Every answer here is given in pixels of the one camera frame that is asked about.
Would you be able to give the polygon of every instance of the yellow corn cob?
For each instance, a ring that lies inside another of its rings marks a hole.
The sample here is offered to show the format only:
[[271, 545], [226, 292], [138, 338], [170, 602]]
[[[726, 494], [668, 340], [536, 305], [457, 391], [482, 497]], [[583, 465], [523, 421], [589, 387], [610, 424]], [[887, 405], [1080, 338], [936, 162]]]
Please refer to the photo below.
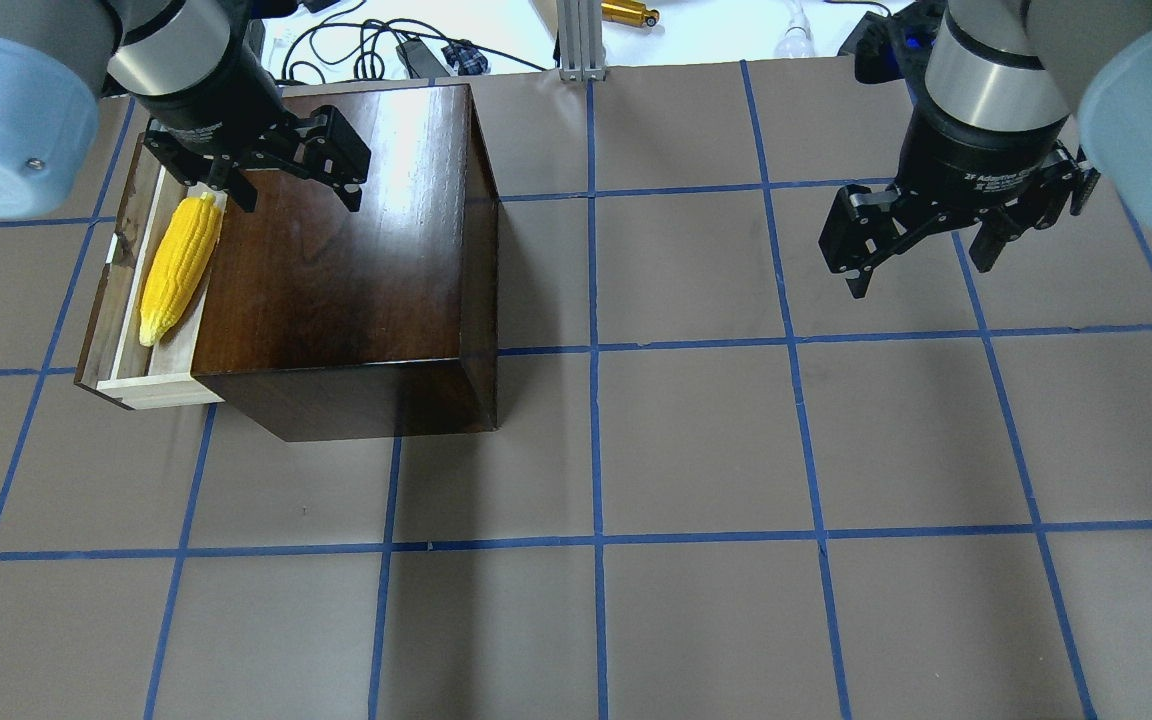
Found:
[[154, 265], [141, 294], [141, 344], [154, 346], [177, 324], [198, 290], [211, 249], [220, 236], [220, 209], [215, 197], [204, 192], [185, 197], [172, 213], [172, 223], [154, 253]]

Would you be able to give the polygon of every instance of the clear plastic bottle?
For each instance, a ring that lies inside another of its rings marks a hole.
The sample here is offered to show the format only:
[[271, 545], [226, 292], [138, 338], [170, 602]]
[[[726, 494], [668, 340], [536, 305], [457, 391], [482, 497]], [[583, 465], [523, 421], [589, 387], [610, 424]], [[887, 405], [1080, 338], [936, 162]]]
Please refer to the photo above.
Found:
[[812, 41], [812, 23], [808, 22], [808, 14], [803, 10], [799, 0], [785, 0], [790, 9], [790, 24], [781, 36], [781, 41], [776, 43], [776, 58], [814, 58], [814, 43]]

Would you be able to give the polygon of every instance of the gold cylinder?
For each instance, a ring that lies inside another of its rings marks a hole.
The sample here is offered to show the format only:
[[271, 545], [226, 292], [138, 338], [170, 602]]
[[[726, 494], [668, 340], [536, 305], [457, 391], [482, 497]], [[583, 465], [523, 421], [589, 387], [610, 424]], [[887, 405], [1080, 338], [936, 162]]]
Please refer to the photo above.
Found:
[[660, 22], [660, 10], [649, 10], [636, 0], [604, 0], [602, 18], [628, 26], [654, 26]]

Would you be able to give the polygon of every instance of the wooden box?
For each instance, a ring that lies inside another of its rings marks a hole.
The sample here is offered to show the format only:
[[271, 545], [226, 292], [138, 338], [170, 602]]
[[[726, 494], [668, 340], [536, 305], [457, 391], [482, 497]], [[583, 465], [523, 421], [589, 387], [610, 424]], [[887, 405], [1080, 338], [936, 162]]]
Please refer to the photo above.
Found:
[[248, 173], [255, 213], [225, 211], [206, 287], [152, 353], [138, 288], [185, 188], [138, 151], [76, 384], [132, 409], [223, 400], [287, 441], [495, 427], [499, 199], [470, 90], [287, 101], [324, 104], [371, 146], [361, 211]]

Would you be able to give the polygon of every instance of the robotic arm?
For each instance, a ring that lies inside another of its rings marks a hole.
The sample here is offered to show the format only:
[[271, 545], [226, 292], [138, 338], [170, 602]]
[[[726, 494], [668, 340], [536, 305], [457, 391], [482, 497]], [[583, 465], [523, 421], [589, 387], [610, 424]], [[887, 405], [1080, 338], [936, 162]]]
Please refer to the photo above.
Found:
[[[895, 181], [840, 188], [820, 234], [856, 300], [893, 255], [970, 225], [988, 272], [1067, 202], [1077, 215], [1094, 168], [1152, 227], [1152, 0], [924, 0], [869, 14], [844, 50], [856, 79], [904, 77], [915, 105]], [[1076, 152], [1058, 141], [1070, 109]]]
[[147, 150], [179, 182], [252, 210], [242, 169], [280, 169], [361, 204], [370, 151], [333, 106], [296, 118], [243, 43], [247, 3], [0, 0], [0, 218], [47, 213], [73, 189], [108, 74], [156, 122]]

